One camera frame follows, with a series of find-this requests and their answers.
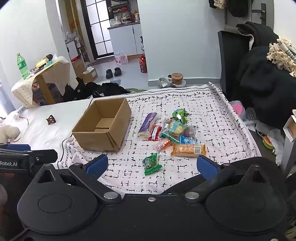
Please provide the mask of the jar with wooden lid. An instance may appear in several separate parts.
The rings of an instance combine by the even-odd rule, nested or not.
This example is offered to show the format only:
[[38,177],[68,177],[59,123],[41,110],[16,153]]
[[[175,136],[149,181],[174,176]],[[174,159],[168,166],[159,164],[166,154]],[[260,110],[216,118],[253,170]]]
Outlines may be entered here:
[[185,87],[186,81],[181,73],[173,73],[168,76],[171,79],[173,87]]

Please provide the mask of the brown hair claw clip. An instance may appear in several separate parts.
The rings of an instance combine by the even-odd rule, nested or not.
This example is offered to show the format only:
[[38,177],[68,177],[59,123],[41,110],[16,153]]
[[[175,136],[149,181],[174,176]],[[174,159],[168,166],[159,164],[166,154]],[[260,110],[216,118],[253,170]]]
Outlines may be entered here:
[[56,123],[56,120],[52,115],[50,115],[46,120],[47,120],[48,125],[52,125],[52,124]]

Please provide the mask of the black slipper right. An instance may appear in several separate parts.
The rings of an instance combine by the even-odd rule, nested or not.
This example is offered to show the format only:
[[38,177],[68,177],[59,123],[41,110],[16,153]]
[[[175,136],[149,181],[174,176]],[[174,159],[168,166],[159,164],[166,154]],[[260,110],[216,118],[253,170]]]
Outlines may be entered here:
[[114,76],[118,77],[122,75],[122,71],[119,67],[114,68]]

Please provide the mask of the blue snack packet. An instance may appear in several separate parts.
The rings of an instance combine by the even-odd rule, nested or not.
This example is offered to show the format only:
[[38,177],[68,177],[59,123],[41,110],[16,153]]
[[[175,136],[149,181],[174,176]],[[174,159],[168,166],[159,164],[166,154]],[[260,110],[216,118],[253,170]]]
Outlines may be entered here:
[[198,143],[197,139],[193,136],[190,136],[190,137],[180,136],[179,142],[180,144],[184,144],[184,145],[195,145]]

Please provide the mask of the dark round snack packet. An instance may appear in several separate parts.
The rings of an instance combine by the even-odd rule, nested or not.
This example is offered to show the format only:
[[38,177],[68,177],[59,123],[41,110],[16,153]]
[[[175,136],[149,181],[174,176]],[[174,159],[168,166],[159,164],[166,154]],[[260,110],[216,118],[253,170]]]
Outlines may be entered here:
[[185,137],[194,137],[196,135],[197,128],[195,126],[188,126],[185,130],[183,135]]

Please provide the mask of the green candy packet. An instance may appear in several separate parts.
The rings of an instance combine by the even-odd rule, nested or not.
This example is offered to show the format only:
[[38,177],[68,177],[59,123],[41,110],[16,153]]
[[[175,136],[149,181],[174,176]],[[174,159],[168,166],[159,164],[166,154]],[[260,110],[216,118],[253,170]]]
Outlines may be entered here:
[[187,120],[188,115],[189,113],[185,109],[179,108],[172,113],[172,118],[185,125],[188,122]]

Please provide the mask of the white kitchen cabinet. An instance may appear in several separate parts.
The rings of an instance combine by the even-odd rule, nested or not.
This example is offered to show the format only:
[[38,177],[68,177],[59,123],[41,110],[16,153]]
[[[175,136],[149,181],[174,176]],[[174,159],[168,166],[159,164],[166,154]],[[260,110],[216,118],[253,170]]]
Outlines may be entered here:
[[142,29],[140,23],[129,23],[108,28],[114,54],[127,56],[142,54]]

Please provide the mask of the red oil bottle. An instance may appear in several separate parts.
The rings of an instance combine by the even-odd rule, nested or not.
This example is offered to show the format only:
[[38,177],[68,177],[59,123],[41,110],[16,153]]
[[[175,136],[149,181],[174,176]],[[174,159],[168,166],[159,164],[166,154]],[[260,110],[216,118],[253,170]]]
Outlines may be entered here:
[[139,67],[140,67],[141,73],[147,73],[147,62],[146,62],[145,54],[140,55]]

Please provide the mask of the small green snack packet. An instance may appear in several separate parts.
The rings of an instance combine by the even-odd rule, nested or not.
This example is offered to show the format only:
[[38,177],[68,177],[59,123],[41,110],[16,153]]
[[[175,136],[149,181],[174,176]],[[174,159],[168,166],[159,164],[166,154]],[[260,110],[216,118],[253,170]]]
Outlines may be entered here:
[[150,156],[145,157],[142,161],[144,165],[145,176],[158,172],[163,166],[159,164],[158,153],[152,153]]

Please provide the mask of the small orange snack packet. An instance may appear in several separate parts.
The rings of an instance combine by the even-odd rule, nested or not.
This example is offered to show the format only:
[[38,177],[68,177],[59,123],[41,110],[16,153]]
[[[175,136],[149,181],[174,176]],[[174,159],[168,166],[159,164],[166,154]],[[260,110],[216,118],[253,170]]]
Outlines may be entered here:
[[170,145],[171,145],[171,140],[164,138],[160,140],[158,143],[156,143],[156,145],[154,146],[154,149],[158,152],[161,152]]

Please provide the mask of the red white snack packet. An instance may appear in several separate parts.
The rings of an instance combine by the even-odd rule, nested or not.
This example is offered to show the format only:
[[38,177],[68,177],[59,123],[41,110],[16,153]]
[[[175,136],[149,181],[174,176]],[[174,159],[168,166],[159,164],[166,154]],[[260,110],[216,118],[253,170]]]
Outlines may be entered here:
[[158,125],[153,125],[152,132],[150,137],[148,138],[149,141],[158,141],[160,137],[162,127]]

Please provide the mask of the clear packet with crackers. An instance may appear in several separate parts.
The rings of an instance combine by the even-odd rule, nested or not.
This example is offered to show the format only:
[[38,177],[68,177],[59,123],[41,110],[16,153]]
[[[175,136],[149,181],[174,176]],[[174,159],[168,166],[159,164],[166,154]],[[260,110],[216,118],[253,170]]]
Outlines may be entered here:
[[183,135],[186,128],[187,126],[178,120],[172,120],[170,123],[163,124],[160,137],[167,138],[172,142],[179,144],[180,136]]

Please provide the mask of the cardboard box with tissues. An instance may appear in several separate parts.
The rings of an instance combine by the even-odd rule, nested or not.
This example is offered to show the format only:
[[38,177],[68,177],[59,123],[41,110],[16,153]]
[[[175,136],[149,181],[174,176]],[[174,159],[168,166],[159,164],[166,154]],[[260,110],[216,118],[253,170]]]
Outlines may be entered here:
[[85,72],[82,73],[84,83],[93,82],[98,77],[97,71],[92,66],[89,66]]

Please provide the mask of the orange bread packet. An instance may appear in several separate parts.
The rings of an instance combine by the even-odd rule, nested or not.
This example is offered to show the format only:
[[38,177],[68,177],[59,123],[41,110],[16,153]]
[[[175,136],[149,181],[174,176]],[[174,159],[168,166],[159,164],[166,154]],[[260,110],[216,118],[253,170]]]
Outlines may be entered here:
[[175,144],[171,156],[176,157],[198,157],[206,155],[206,146],[204,144]]

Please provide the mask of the purple snack bar packet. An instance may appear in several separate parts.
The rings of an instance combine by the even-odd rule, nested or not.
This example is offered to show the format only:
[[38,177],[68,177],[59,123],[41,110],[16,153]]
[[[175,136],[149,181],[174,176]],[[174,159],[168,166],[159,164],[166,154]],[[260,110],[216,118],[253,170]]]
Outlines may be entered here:
[[141,138],[148,138],[151,136],[153,125],[155,120],[157,119],[158,114],[157,113],[148,113],[142,126],[140,127],[140,130],[137,134],[138,137]]

